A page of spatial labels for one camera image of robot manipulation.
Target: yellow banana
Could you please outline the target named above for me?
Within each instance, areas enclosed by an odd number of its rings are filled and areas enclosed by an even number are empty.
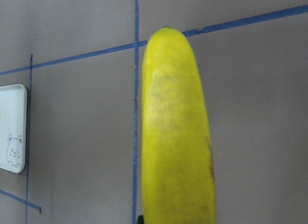
[[[185,36],[157,31],[142,67],[145,224],[214,224],[211,137],[195,56]]]

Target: yellow fruit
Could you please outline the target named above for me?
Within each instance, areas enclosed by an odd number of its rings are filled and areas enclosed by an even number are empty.
[[[145,224],[214,224],[215,184],[205,99],[192,48],[157,31],[142,67]]]

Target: bear face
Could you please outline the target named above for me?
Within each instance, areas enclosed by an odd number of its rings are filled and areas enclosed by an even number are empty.
[[[8,149],[6,151],[6,159],[8,165],[21,168],[22,166],[22,153],[23,153],[23,137],[19,136],[14,138],[11,134],[8,136]]]

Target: white plate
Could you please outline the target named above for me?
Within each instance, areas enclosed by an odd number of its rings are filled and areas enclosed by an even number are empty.
[[[0,168],[15,173],[25,167],[27,90],[0,87]]]

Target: gray floor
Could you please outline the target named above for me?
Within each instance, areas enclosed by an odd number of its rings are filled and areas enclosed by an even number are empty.
[[[139,0],[140,40],[305,4]],[[36,65],[134,42],[134,0],[0,0],[0,14],[0,72],[29,66],[31,54]],[[189,42],[211,124],[217,224],[307,223],[308,13]],[[28,200],[42,212],[0,193],[1,224],[132,222],[134,58],[129,49],[33,69]],[[1,75],[0,86],[29,89],[29,77]],[[26,199],[26,170],[0,170],[0,190]]]

